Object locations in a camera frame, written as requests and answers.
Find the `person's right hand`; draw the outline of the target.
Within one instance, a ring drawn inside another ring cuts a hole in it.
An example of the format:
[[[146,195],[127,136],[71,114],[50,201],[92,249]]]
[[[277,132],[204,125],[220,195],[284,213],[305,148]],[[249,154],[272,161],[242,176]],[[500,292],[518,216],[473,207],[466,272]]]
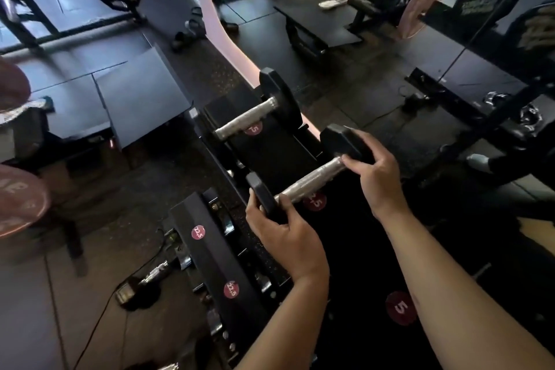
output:
[[[359,129],[351,130],[371,149],[374,157],[374,163],[365,163],[365,174],[359,176],[372,214],[381,223],[396,216],[412,215],[402,190],[399,165],[395,157],[374,136]]]

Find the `black plyo box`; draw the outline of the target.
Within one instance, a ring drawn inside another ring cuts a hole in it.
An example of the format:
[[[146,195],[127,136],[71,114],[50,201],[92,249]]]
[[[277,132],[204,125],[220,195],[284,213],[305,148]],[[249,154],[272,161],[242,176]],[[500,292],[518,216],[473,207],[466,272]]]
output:
[[[158,44],[93,73],[93,79],[120,150],[193,106],[184,82]]]

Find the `pink weight plate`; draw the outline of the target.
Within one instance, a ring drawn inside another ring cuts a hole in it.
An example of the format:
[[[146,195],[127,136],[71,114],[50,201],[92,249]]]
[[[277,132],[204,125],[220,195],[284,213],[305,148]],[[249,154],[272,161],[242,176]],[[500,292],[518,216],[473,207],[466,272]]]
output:
[[[23,106],[30,96],[31,86],[25,73],[0,56],[0,112]]]
[[[31,172],[0,164],[0,238],[38,222],[51,206],[45,182]]]

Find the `black squat rack frame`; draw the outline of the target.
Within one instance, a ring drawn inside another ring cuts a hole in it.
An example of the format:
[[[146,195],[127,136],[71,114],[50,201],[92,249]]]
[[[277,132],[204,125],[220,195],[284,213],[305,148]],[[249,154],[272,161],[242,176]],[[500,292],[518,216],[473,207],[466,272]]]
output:
[[[0,49],[0,55],[25,49],[38,51],[42,49],[43,44],[111,27],[119,23],[131,21],[137,25],[142,25],[147,22],[147,18],[139,13],[138,8],[136,8],[136,14],[116,12],[120,12],[120,14],[99,18],[78,27],[59,30],[35,0],[0,0],[0,23],[18,40],[18,44]]]

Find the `person's left forearm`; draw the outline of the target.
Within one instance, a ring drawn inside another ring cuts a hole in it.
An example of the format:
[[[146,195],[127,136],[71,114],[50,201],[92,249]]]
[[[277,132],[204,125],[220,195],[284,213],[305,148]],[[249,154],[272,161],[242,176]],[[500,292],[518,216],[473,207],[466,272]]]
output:
[[[309,370],[328,294],[329,275],[297,280],[235,370]]]

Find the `person's left hand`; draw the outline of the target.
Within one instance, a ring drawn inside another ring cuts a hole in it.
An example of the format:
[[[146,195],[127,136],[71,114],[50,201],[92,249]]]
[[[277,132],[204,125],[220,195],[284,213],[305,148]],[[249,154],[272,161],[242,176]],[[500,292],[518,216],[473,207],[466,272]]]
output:
[[[283,225],[268,219],[250,188],[246,221],[265,249],[294,283],[311,281],[329,288],[329,264],[316,231],[299,214],[287,214],[287,219]]]

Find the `wall mirror with pink edge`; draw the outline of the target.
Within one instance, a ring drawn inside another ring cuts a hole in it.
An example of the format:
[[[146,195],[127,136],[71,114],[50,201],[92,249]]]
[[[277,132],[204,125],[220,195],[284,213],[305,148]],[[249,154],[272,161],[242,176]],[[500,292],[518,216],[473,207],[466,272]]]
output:
[[[286,36],[286,18],[274,4],[318,10],[321,0],[224,0],[243,21],[234,43],[260,69],[276,70],[291,87],[305,116],[317,128],[331,122],[357,125],[374,132],[398,156],[406,174],[432,159],[440,143],[462,128],[447,113],[425,113],[392,137],[401,127],[400,104],[416,89],[406,81],[416,67],[441,75],[457,54],[457,45],[424,28],[415,37],[398,41],[390,25],[363,32],[363,42],[336,47],[323,62],[302,58]]]

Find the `person's right forearm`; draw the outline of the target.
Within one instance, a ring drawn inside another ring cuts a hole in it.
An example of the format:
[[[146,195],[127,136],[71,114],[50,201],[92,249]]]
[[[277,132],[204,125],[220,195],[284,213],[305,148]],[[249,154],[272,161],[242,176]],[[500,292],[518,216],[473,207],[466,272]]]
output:
[[[555,370],[555,357],[489,296],[406,207],[373,211],[443,370]]]

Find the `small black kettlebell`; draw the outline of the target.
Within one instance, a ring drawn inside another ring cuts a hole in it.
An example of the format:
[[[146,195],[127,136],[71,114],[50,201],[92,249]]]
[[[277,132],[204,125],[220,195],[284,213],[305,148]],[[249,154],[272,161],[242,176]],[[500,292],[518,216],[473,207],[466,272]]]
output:
[[[195,6],[191,8],[191,18],[184,23],[184,31],[179,31],[175,34],[170,48],[174,53],[180,53],[192,43],[207,39],[202,9],[199,6]]]

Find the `black dumbbell rack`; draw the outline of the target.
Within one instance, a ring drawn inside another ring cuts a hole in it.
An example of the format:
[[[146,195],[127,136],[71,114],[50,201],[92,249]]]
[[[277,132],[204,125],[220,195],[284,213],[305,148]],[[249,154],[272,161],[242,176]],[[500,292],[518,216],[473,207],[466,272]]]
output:
[[[323,130],[323,142],[306,125],[283,125],[271,112],[226,141],[213,132],[281,89],[239,86],[202,110],[189,110],[195,132],[242,200],[253,187],[269,217],[284,219],[277,195],[343,151],[366,157],[362,144],[340,125]],[[486,208],[477,180],[457,169],[408,199],[465,269],[514,313],[526,329],[555,353],[555,258],[545,247],[517,232],[517,220],[497,207]],[[341,170],[297,204],[301,216],[323,241],[331,269],[327,315],[311,370],[440,370],[395,254],[383,230],[364,205],[352,173]],[[234,223],[213,188],[194,192],[170,210],[196,275],[209,296],[209,312],[226,335],[234,367],[253,344],[278,304],[289,293],[290,276],[250,230]]]

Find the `large black dumbbell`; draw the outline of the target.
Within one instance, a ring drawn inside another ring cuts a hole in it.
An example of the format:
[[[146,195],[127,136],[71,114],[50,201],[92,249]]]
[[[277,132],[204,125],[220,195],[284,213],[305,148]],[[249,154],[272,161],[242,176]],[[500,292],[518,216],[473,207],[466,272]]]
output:
[[[132,275],[124,280],[114,294],[120,308],[133,312],[152,307],[161,296],[163,279],[177,268],[176,263],[176,259],[165,260],[145,276]]]

